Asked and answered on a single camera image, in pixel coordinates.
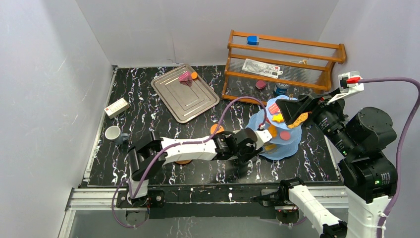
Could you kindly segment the pink layered cake slice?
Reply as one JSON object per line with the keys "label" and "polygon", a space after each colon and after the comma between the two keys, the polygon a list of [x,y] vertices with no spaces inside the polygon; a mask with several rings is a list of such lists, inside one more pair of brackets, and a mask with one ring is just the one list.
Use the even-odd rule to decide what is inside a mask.
{"label": "pink layered cake slice", "polygon": [[268,107],[268,111],[271,115],[281,113],[281,110],[280,110],[279,106],[276,104],[276,102],[270,104],[270,106]]}

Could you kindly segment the pink round macaron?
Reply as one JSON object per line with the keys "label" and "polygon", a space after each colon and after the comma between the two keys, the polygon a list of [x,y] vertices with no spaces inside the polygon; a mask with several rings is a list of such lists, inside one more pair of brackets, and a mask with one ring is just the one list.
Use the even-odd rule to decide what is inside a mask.
{"label": "pink round macaron", "polygon": [[280,139],[282,139],[282,140],[288,141],[288,140],[290,140],[290,139],[291,139],[291,133],[290,133],[290,132],[288,132],[288,131],[281,131],[281,132],[279,133],[279,137],[280,137]]}

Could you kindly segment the orange yellow pastry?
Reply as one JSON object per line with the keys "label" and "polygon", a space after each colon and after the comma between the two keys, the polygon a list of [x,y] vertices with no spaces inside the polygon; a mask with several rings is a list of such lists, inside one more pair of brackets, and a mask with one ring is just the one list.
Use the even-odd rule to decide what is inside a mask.
{"label": "orange yellow pastry", "polygon": [[278,113],[278,114],[273,115],[272,121],[282,123],[284,122],[284,117],[281,113]]}

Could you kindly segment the brown chocolate chip cookie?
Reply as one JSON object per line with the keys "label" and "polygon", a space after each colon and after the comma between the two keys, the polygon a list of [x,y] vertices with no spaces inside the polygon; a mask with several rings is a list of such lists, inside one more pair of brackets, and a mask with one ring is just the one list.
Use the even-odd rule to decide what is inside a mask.
{"label": "brown chocolate chip cookie", "polygon": [[309,113],[302,113],[300,116],[290,125],[287,125],[288,128],[296,128],[304,123],[309,117]]}

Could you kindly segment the orange oval pastry piece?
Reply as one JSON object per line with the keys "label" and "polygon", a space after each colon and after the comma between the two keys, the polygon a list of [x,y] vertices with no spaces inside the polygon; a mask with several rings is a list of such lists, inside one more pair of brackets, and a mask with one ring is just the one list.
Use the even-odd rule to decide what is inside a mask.
{"label": "orange oval pastry piece", "polygon": [[271,134],[272,138],[276,138],[278,136],[277,127],[275,127],[274,125],[271,124],[268,128],[268,131]]}

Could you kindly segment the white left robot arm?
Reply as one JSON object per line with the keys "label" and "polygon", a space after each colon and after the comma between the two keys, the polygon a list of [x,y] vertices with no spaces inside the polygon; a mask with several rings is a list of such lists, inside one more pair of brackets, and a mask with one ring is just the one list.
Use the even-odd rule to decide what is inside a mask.
{"label": "white left robot arm", "polygon": [[128,198],[135,206],[146,204],[149,179],[166,164],[187,160],[246,162],[261,153],[271,139],[268,130],[250,128],[198,139],[170,139],[151,132],[128,149]]}

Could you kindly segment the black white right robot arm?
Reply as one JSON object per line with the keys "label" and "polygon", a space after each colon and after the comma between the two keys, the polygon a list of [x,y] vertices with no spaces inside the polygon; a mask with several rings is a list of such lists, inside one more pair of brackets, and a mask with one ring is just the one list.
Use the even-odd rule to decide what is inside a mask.
{"label": "black white right robot arm", "polygon": [[282,180],[275,192],[252,198],[253,202],[269,201],[297,206],[322,238],[374,238],[380,219],[397,191],[396,167],[383,154],[383,149],[397,135],[391,117],[381,109],[365,107],[351,119],[343,110],[343,99],[330,95],[308,94],[297,100],[278,99],[277,106],[286,124],[295,122],[303,113],[341,153],[338,167],[348,198],[348,221],[328,211],[300,178]]}

